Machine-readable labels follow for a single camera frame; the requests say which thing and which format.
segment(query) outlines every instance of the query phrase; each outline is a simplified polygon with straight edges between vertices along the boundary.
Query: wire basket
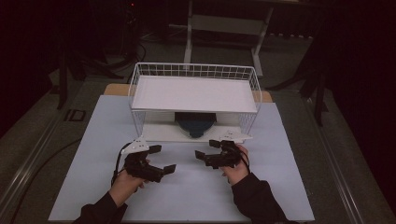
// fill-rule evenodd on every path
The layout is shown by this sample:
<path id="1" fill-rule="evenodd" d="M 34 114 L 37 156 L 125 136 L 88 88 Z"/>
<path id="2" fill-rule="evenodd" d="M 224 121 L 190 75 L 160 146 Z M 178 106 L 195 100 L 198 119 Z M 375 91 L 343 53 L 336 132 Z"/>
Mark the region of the wire basket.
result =
<path id="1" fill-rule="evenodd" d="M 251 66 L 222 65 L 222 64 L 199 64 L 199 63 L 137 63 L 131 78 L 129 89 L 129 103 L 132 111 L 134 125 L 137 134 L 143 133 L 143 126 L 147 111 L 133 109 L 134 94 L 140 76 L 162 76 L 162 77 L 196 77 L 196 78 L 218 78 L 246 80 L 251 88 L 257 112 L 260 110 L 262 93 L 256 71 Z M 248 134 L 256 114 L 239 114 L 239 125 L 241 133 Z"/>

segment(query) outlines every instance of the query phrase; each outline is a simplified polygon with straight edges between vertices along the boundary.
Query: black sleeve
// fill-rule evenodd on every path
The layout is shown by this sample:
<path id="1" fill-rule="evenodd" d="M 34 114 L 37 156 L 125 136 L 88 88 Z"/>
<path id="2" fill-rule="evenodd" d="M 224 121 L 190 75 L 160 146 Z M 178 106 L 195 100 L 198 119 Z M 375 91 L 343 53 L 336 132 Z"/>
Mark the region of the black sleeve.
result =
<path id="1" fill-rule="evenodd" d="M 119 224 L 128 205 L 117 208 L 109 193 L 96 204 L 86 204 L 81 208 L 81 215 L 74 224 Z"/>
<path id="2" fill-rule="evenodd" d="M 232 186 L 233 202 L 252 223 L 288 221 L 276 202 L 268 182 L 250 173 Z"/>

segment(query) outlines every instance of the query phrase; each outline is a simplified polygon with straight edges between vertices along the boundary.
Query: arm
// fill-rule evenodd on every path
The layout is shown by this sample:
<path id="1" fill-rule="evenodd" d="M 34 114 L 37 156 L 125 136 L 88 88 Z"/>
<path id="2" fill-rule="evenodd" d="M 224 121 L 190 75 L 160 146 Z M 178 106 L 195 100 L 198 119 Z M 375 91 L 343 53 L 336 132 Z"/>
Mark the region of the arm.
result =
<path id="1" fill-rule="evenodd" d="M 238 146 L 245 161 L 248 160 L 248 150 Z M 267 221 L 288 221 L 276 202 L 268 182 L 260 181 L 242 162 L 232 167 L 220 167 L 228 177 L 233 190 L 233 202 L 238 210 L 252 223 L 265 223 Z"/>
<path id="2" fill-rule="evenodd" d="M 268 182 L 260 181 L 253 173 L 234 184 L 232 190 L 233 202 L 252 223 L 287 221 Z"/>
<path id="3" fill-rule="evenodd" d="M 120 223 L 128 205 L 125 201 L 136 192 L 137 188 L 143 188 L 144 179 L 136 178 L 123 170 L 115 180 L 111 189 L 95 204 L 87 204 L 81 208 L 81 215 L 73 223 Z"/>

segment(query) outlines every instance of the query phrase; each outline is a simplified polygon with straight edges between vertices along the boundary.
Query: table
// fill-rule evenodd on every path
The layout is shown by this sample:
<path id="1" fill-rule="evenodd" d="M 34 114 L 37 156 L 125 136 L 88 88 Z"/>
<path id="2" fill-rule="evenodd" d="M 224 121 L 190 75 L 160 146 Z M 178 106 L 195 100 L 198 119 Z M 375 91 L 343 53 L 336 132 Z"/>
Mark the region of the table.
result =
<path id="1" fill-rule="evenodd" d="M 102 95 L 70 166 L 49 216 L 50 221 L 70 221 L 80 207 L 95 203 L 110 187 L 120 148 L 137 137 L 125 95 L 127 85 L 112 84 Z M 313 220 L 304 185 L 295 163 L 281 118 L 274 103 L 263 103 L 244 144 L 250 169 L 266 179 L 287 218 Z M 177 164 L 161 183 L 149 183 L 127 203 L 126 222 L 246 222 L 233 204 L 231 188 L 221 171 L 196 160 L 194 150 L 218 153 L 207 143 L 161 143 L 160 153 L 150 154 L 152 165 Z"/>

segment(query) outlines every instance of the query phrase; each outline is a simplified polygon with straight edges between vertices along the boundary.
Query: hand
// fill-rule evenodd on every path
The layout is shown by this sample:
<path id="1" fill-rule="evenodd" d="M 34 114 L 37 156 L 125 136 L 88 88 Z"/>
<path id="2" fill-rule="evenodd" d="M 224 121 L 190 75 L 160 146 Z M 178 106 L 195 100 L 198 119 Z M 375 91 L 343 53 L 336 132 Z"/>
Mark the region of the hand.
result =
<path id="1" fill-rule="evenodd" d="M 144 179 L 128 175 L 126 170 L 122 170 L 108 193 L 117 207 L 120 207 L 136 192 L 137 188 L 143 189 L 145 187 L 144 182 L 147 183 Z"/>
<path id="2" fill-rule="evenodd" d="M 236 145 L 236 146 L 239 147 L 239 149 L 243 151 L 246 155 L 248 154 L 247 149 L 245 149 L 240 145 Z M 248 161 L 248 158 L 245 154 L 243 154 L 242 157 L 244 158 L 245 161 Z M 245 178 L 245 176 L 248 175 L 248 168 L 242 161 L 236 164 L 234 168 L 230 166 L 223 166 L 220 167 L 220 169 L 224 172 L 223 175 L 226 175 L 228 177 L 228 181 L 230 182 L 231 185 L 238 183 L 240 180 L 242 180 L 243 178 Z"/>

